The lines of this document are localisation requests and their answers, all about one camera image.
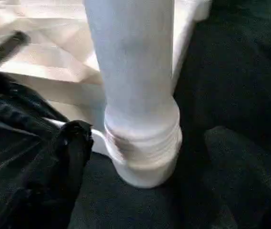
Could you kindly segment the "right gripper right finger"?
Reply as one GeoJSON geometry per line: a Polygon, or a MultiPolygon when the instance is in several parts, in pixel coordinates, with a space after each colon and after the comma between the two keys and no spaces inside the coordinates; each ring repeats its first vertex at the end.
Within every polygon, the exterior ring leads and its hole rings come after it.
{"type": "Polygon", "coordinates": [[[211,168],[208,188],[230,211],[239,229],[271,229],[271,155],[222,126],[204,134],[211,168]]]}

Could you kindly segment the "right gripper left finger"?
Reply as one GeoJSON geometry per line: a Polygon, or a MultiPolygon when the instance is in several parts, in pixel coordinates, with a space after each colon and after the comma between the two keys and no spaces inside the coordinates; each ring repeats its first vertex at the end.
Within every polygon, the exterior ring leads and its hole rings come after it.
{"type": "Polygon", "coordinates": [[[84,121],[38,135],[0,127],[0,229],[66,229],[92,146],[84,121]]]}

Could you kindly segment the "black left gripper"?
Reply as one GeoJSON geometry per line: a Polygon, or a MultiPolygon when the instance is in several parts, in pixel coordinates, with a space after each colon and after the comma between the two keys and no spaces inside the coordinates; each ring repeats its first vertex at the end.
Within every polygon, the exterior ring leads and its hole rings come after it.
{"type": "MultiPolygon", "coordinates": [[[[29,42],[15,31],[0,43],[0,64],[29,42]]],[[[74,123],[37,92],[0,73],[0,191],[74,189],[74,123]]]]}

